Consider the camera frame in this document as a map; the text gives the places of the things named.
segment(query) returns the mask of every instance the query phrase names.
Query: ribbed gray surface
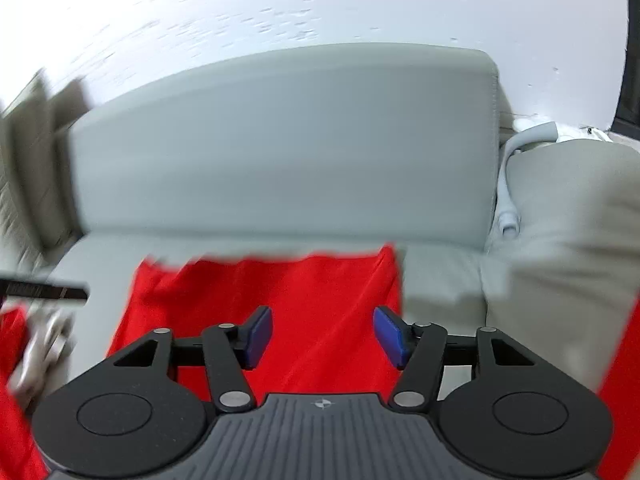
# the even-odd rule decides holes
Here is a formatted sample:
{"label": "ribbed gray surface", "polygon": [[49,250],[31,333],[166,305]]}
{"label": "ribbed gray surface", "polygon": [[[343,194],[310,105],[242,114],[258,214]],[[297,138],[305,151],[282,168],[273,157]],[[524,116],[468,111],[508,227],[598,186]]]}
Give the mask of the ribbed gray surface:
{"label": "ribbed gray surface", "polygon": [[[50,480],[69,477],[54,473]],[[276,394],[224,416],[203,446],[154,480],[479,480],[418,415],[366,395]]]}

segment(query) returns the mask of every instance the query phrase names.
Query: sofa backrest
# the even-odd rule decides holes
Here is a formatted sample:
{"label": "sofa backrest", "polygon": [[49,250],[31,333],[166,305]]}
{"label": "sofa backrest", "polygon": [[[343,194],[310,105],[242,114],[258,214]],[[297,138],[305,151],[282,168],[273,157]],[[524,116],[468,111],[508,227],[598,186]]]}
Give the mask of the sofa backrest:
{"label": "sofa backrest", "polygon": [[497,175],[482,52],[359,43],[178,73],[70,132],[85,229],[439,240],[482,248]]}

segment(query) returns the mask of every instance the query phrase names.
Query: sofa seat cushion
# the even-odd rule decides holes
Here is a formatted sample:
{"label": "sofa seat cushion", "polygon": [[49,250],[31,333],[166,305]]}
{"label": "sofa seat cushion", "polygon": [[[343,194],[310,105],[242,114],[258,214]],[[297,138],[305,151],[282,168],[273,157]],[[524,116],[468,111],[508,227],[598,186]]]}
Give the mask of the sofa seat cushion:
{"label": "sofa seat cushion", "polygon": [[[84,307],[69,305],[75,317],[76,347],[65,374],[74,378],[103,359],[127,304],[129,285],[146,256],[180,266],[209,254],[297,258],[311,252],[370,253],[384,240],[311,238],[163,237],[93,232],[80,240],[51,273],[52,279],[85,282]],[[484,325],[486,307],[479,277],[479,255],[442,244],[396,244],[402,269],[403,309],[408,322],[436,322],[449,333],[471,335]],[[60,305],[66,308],[65,302]],[[456,377],[452,371],[451,381]]]}

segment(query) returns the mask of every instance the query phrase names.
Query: white wall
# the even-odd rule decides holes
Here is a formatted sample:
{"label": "white wall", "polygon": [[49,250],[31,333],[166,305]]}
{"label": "white wall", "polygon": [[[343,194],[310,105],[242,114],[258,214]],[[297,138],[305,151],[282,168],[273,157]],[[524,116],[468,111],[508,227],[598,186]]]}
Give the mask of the white wall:
{"label": "white wall", "polygon": [[54,89],[86,76],[100,103],[228,57],[404,41],[489,53],[503,112],[606,128],[626,20],[626,0],[0,0],[0,98],[7,104],[41,66]]}

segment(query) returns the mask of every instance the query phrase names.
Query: white cable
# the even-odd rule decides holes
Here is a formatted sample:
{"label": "white cable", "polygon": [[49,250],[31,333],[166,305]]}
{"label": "white cable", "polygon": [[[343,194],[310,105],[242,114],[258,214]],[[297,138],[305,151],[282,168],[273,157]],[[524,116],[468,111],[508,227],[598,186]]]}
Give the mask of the white cable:
{"label": "white cable", "polygon": [[555,123],[544,123],[528,128],[515,134],[504,144],[504,153],[498,171],[498,184],[496,189],[495,219],[498,225],[498,231],[505,238],[515,238],[520,233],[520,216],[507,186],[507,161],[511,154],[532,142],[543,142],[549,140],[555,142],[558,140],[558,129]]}

